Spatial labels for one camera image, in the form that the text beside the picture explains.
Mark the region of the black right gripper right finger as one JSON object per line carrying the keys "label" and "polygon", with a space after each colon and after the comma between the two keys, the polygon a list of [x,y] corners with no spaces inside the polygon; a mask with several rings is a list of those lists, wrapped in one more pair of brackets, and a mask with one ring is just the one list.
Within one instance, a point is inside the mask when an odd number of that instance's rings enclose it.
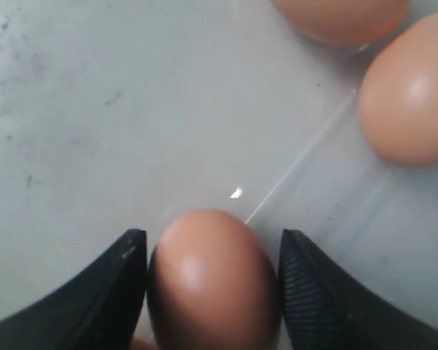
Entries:
{"label": "black right gripper right finger", "polygon": [[284,230],[280,302],[293,349],[438,349],[438,330],[355,280],[299,230]]}

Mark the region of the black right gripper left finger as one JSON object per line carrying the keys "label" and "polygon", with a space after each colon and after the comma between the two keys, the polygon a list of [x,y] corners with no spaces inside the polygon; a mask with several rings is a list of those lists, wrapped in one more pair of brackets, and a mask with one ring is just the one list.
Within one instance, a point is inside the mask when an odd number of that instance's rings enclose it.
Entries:
{"label": "black right gripper left finger", "polygon": [[0,321],[0,349],[129,349],[147,282],[147,234],[127,230],[86,269]]}

